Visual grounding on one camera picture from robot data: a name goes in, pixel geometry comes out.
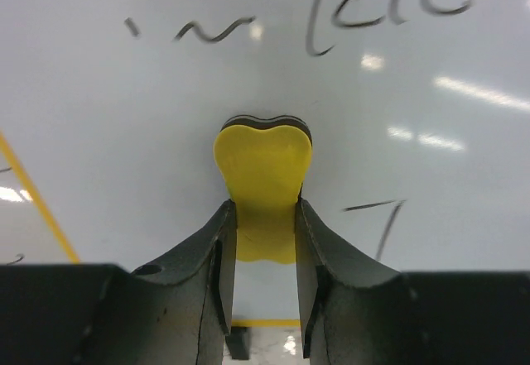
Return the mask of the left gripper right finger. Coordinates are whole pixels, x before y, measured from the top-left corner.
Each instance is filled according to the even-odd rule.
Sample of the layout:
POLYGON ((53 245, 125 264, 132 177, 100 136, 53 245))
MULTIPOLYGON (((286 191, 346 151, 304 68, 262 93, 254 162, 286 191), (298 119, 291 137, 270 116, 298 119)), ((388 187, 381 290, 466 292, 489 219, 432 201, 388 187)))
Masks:
POLYGON ((331 230, 305 199, 295 210, 303 356, 312 364, 412 364, 414 330, 398 272, 331 230))

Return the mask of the yellow foam eraser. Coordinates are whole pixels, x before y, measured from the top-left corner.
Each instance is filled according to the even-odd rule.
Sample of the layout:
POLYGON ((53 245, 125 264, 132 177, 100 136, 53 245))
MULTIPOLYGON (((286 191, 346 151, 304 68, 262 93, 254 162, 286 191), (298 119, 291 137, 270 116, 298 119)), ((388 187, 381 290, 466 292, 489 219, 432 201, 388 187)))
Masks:
POLYGON ((237 115, 221 127, 213 153, 235 204, 238 260, 294 263, 296 204, 312 158, 307 124, 237 115))

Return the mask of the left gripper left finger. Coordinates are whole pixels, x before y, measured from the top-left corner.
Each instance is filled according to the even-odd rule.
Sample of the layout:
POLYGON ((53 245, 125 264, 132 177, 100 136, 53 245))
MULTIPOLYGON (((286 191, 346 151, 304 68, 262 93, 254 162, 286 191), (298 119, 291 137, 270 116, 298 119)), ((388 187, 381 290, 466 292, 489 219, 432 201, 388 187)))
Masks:
POLYGON ((234 294, 236 211, 224 201, 183 242, 104 279, 73 364, 220 364, 234 294))

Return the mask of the yellow-framed whiteboard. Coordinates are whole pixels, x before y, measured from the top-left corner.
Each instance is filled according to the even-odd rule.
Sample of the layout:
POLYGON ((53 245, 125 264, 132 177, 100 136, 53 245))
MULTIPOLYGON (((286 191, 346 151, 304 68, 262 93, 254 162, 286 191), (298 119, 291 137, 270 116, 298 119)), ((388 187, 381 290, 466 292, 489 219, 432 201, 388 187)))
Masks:
POLYGON ((238 114, 401 270, 529 267, 529 0, 1 0, 1 261, 134 269, 226 198, 238 114))

